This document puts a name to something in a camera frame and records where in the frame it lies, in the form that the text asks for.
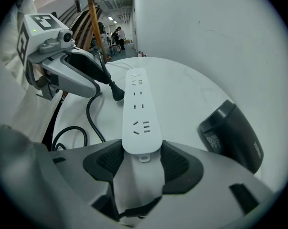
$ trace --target wooden pole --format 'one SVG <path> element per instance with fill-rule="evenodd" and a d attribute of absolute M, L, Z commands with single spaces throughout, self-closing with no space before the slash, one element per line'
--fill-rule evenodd
<path fill-rule="evenodd" d="M 99 26 L 98 26 L 98 18 L 97 18 L 96 8 L 95 8 L 95 2 L 94 2 L 94 0 L 87 0 L 87 2 L 88 2 L 88 9 L 90 10 L 92 28 L 93 28 L 93 32 L 95 35 L 95 39 L 96 39 L 97 45 L 102 50 L 104 62 L 106 63 L 107 62 L 107 56 L 106 56 L 106 52 L 105 52 L 105 49 L 104 49 L 104 46 L 103 46 L 102 40 L 101 40 L 100 30 L 99 30 Z"/>

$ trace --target power outlet socket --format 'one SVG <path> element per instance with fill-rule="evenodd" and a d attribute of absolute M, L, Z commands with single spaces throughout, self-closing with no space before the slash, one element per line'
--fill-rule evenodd
<path fill-rule="evenodd" d="M 123 110 L 122 145 L 141 162 L 162 145 L 160 124 L 145 69 L 127 71 Z"/>

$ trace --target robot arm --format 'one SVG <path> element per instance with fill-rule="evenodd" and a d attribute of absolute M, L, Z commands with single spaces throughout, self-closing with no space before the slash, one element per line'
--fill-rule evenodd
<path fill-rule="evenodd" d="M 25 15 L 21 26 L 17 51 L 24 65 L 26 79 L 37 94 L 48 100 L 63 90 L 82 97 L 93 97 L 99 91 L 95 82 L 109 84 L 115 100 L 121 100 L 124 92 L 111 80 L 99 55 L 79 49 L 72 39 L 73 32 L 51 14 Z M 39 64 L 44 75 L 38 80 L 33 65 Z"/>

